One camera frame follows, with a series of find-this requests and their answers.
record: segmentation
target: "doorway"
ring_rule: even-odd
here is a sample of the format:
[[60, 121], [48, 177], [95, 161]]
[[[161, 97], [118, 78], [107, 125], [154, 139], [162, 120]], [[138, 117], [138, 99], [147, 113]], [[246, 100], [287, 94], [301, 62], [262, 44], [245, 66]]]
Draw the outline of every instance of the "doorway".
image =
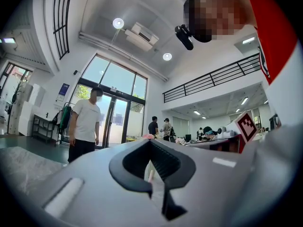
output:
[[19, 82], [28, 82], [32, 71], [9, 63], [0, 78], [0, 134], [7, 132], [7, 113]]

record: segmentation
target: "air conditioner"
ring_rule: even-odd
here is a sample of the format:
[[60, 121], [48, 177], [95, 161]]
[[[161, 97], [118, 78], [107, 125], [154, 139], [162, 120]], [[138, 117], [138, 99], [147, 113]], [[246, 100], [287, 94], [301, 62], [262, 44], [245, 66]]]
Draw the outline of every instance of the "air conditioner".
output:
[[149, 29], [145, 28], [138, 22], [135, 23], [131, 30], [125, 31], [126, 39], [141, 48], [144, 51], [149, 51], [159, 38], [154, 35]]

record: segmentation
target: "white label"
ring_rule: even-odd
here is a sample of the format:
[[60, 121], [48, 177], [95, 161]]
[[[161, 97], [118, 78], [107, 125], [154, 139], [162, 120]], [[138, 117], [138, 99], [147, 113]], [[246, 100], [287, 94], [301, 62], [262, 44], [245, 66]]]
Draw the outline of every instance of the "white label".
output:
[[223, 165], [223, 166], [229, 166], [229, 167], [235, 167], [235, 165], [237, 164], [234, 161], [228, 161], [228, 160], [220, 159], [220, 158], [217, 158], [217, 157], [215, 157], [213, 159], [213, 162], [217, 163], [217, 164], [220, 164], [220, 165]]

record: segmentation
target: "shelf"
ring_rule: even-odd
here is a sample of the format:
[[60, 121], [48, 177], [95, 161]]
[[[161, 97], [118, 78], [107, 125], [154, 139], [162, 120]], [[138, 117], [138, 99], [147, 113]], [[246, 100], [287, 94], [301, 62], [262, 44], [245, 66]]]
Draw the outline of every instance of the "shelf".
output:
[[47, 131], [47, 132], [52, 132], [52, 131], [53, 131], [53, 129], [48, 129], [48, 128], [46, 128], [46, 127], [43, 127], [43, 126], [40, 125], [40, 124], [34, 123], [34, 126], [40, 128], [40, 129], [42, 129], [42, 130], [44, 130], [44, 131]]
[[51, 139], [52, 139], [52, 138], [50, 138], [50, 137], [47, 137], [46, 135], [40, 134], [40, 133], [37, 132], [37, 131], [34, 131], [34, 132], [33, 132], [33, 136], [38, 136], [38, 137], [40, 137], [40, 138], [42, 138], [42, 139], [44, 139], [44, 140], [51, 140]]

